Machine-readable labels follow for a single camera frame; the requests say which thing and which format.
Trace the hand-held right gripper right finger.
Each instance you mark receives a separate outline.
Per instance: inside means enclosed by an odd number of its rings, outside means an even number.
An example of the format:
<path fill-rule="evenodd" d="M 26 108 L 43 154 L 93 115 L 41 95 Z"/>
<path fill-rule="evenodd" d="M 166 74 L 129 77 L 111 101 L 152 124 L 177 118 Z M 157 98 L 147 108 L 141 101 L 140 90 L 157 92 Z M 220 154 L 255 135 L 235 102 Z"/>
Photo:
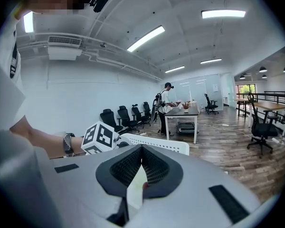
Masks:
<path fill-rule="evenodd" d="M 180 164 L 183 178 L 167 197 L 145 200 L 130 220 L 130 227 L 228 228 L 232 226 L 232 221 L 209 190 L 217 185 L 228 190 L 248 213 L 260 206 L 257 195 L 220 167 L 199 157 L 160 147 L 155 149 Z"/>

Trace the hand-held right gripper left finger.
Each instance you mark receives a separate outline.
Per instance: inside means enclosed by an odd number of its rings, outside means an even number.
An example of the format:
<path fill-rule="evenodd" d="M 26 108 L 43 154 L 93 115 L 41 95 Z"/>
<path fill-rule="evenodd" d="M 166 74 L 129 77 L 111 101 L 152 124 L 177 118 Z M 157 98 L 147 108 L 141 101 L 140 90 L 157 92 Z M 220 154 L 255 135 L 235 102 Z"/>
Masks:
<path fill-rule="evenodd" d="M 127 191 L 143 148 L 132 145 L 94 155 L 53 160 L 59 211 L 66 228 L 141 228 L 129 216 Z"/>

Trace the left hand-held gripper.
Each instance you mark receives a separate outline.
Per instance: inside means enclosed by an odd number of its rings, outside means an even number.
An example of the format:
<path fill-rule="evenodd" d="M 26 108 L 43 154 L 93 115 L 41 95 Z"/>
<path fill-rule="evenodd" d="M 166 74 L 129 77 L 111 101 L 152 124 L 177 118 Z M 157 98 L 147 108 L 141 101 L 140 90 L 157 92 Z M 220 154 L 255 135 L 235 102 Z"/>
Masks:
<path fill-rule="evenodd" d="M 128 138 L 115 132 L 113 127 L 98 121 L 87 128 L 81 149 L 86 155 L 92 155 L 128 145 L 132 145 Z"/>

